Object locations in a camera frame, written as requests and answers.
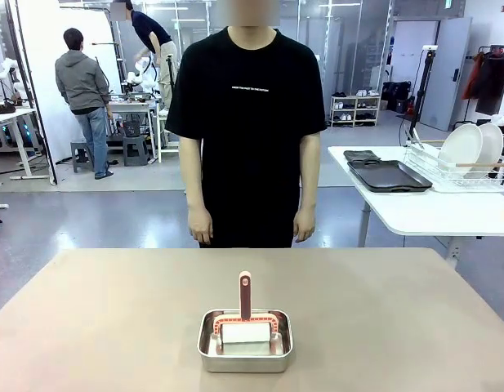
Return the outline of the person's left hand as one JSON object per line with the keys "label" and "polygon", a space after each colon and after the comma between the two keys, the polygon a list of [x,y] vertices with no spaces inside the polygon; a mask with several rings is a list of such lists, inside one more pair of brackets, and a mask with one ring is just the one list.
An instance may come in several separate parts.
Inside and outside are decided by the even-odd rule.
{"label": "person's left hand", "polygon": [[293,237],[296,243],[301,243],[309,239],[315,230],[315,221],[313,220],[294,220]]}

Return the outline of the person's right hand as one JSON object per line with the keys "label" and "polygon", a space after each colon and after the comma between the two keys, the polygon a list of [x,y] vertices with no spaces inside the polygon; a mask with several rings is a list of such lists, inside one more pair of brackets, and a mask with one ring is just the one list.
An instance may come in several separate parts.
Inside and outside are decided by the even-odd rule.
{"label": "person's right hand", "polygon": [[199,221],[190,225],[190,232],[199,244],[210,245],[213,239],[211,221]]}

